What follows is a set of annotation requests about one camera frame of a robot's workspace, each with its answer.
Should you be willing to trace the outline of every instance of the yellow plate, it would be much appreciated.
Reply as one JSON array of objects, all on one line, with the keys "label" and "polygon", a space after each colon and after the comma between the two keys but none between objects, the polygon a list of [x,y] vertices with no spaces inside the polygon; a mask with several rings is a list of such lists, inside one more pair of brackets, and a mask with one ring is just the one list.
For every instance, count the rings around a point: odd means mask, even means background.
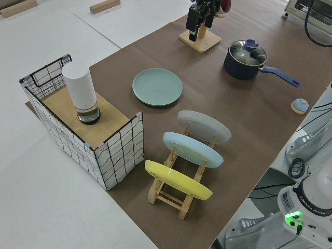
[{"label": "yellow plate", "polygon": [[212,195],[211,190],[206,188],[204,185],[160,163],[146,160],[145,170],[153,177],[161,180],[171,187],[176,188],[177,190],[180,190],[188,195],[193,195],[198,199],[207,200]]}]

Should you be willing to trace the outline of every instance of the glass lid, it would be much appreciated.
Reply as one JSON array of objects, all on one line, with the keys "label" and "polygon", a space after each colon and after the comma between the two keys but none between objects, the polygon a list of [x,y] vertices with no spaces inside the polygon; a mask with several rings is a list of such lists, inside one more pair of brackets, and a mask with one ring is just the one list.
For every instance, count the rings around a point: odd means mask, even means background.
[{"label": "glass lid", "polygon": [[248,66],[259,66],[267,60],[264,49],[251,39],[233,42],[229,52],[235,60]]}]

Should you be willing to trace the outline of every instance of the brown paper mat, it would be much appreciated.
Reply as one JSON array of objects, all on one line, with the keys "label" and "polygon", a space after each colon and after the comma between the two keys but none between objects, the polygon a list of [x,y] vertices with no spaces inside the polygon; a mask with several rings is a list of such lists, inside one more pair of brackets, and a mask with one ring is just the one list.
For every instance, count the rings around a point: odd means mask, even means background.
[{"label": "brown paper mat", "polygon": [[[194,199],[184,221],[175,208],[147,202],[153,178],[144,163],[108,192],[159,248],[208,248],[304,119],[291,102],[304,98],[312,107],[332,80],[332,50],[310,42],[300,21],[282,19],[285,4],[233,1],[226,17],[215,19],[210,29],[222,42],[205,54],[178,39],[185,31],[183,17],[90,68],[96,92],[118,110],[128,117],[144,112],[145,159],[162,163],[167,158],[163,133],[182,132],[176,120],[180,110],[207,114],[232,132],[227,144],[215,147],[225,162],[206,169],[201,180],[214,194],[206,201]],[[255,39],[268,54],[266,65],[290,74],[302,87],[271,74],[247,81],[228,75],[223,61],[229,44],[239,39]],[[165,68],[181,79],[177,102],[157,108],[135,97],[133,79],[148,68]],[[181,159],[174,168],[191,176],[197,169]]]}]

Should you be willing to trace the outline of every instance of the pot handle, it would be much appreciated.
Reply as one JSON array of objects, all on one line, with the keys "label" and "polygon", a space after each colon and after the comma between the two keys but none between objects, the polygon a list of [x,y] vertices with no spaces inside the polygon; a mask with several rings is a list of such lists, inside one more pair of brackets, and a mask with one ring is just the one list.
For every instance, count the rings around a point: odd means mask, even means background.
[{"label": "pot handle", "polygon": [[300,87],[301,83],[294,80],[292,77],[290,77],[288,74],[285,74],[283,71],[275,68],[275,67],[270,67],[270,66],[262,66],[258,68],[262,73],[266,74],[275,74],[278,77],[282,78],[283,80],[287,81],[294,87]]}]

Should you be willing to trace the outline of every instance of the small round button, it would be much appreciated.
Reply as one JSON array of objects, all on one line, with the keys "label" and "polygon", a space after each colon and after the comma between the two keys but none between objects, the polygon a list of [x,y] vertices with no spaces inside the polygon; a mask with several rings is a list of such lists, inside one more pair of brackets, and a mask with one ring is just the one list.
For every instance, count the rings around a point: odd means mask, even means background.
[{"label": "small round button", "polygon": [[290,106],[296,113],[303,114],[308,110],[309,103],[304,99],[296,99]]}]

